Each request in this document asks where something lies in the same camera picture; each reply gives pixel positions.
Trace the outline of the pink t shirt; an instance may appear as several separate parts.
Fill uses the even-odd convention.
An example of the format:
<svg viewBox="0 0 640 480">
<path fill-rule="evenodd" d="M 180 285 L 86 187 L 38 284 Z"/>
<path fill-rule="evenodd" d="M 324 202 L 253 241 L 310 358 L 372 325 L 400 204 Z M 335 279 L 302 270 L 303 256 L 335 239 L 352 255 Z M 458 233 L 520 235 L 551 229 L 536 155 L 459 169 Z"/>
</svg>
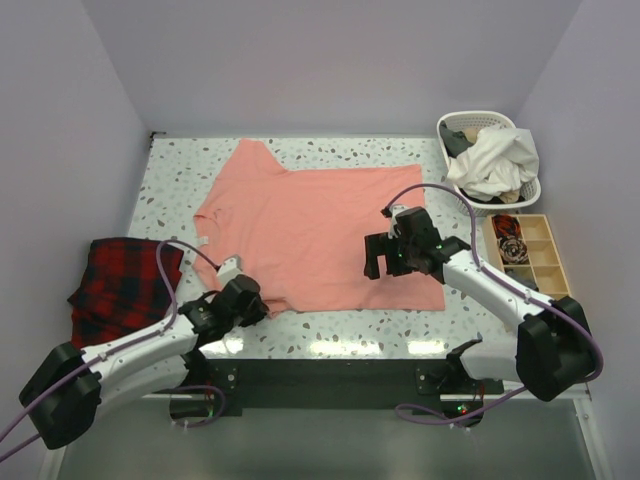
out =
<svg viewBox="0 0 640 480">
<path fill-rule="evenodd" d="M 364 238 L 386 233 L 380 211 L 404 188 L 422 206 L 419 165 L 287 170 L 259 141 L 243 139 L 194 215 L 200 249 L 194 269 L 210 290 L 214 269 L 237 255 L 272 315 L 287 310 L 442 311 L 443 288 L 420 273 L 365 277 Z"/>
</svg>

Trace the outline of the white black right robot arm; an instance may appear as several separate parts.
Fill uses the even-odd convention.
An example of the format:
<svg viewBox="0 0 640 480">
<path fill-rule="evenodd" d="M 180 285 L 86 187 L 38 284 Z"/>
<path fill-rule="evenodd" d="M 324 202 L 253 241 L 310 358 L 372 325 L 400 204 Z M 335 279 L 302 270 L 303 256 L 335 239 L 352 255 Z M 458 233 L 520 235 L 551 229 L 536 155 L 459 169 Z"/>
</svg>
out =
<svg viewBox="0 0 640 480">
<path fill-rule="evenodd" d="M 444 371 L 452 390 L 466 393 L 483 380 L 506 380 L 551 401 L 601 371 L 601 354 L 579 302 L 528 289 L 483 261 L 472 245 L 442 238 L 423 207 L 399 205 L 384 214 L 389 231 L 364 238 L 366 277 L 430 276 L 467 294 L 513 333 L 503 342 L 477 338 L 453 349 Z"/>
</svg>

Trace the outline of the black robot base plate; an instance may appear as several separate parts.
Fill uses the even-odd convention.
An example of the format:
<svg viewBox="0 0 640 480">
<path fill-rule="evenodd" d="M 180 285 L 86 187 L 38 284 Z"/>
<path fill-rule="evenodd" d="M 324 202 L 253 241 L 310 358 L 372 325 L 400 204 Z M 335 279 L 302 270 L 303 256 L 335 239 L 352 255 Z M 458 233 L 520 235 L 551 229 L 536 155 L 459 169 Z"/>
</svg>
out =
<svg viewBox="0 0 640 480">
<path fill-rule="evenodd" d="M 444 359 L 210 359 L 185 386 L 214 386 L 226 396 L 225 416 L 246 409 L 391 410 L 403 403 L 457 413 L 447 395 L 473 409 L 504 392 L 496 380 L 465 379 Z"/>
</svg>

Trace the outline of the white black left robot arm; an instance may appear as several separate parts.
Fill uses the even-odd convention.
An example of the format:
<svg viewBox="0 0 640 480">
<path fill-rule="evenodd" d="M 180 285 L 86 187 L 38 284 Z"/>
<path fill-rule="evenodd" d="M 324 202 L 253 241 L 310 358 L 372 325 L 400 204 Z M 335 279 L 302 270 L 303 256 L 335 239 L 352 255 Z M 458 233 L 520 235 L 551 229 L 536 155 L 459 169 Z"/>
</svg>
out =
<svg viewBox="0 0 640 480">
<path fill-rule="evenodd" d="M 113 408 L 161 390 L 196 392 L 211 369 L 201 347 L 267 315 L 260 286 L 238 274 L 176 315 L 100 345 L 51 350 L 19 395 L 46 447 L 64 447 Z"/>
</svg>

